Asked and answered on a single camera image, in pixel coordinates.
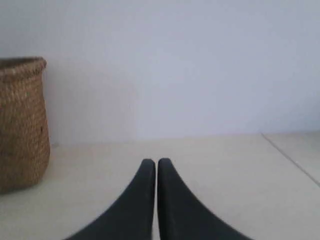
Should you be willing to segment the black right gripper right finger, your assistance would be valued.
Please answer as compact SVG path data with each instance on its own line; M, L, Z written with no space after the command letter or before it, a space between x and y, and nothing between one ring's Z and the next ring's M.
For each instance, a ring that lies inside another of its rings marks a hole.
M157 214L162 240L249 239L197 199L169 158L158 161Z

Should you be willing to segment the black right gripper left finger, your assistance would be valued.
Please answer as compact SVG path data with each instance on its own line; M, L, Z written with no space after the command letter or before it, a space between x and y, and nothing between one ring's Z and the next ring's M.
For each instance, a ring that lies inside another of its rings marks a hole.
M156 165L142 160L118 199L69 240L151 240L155 207Z

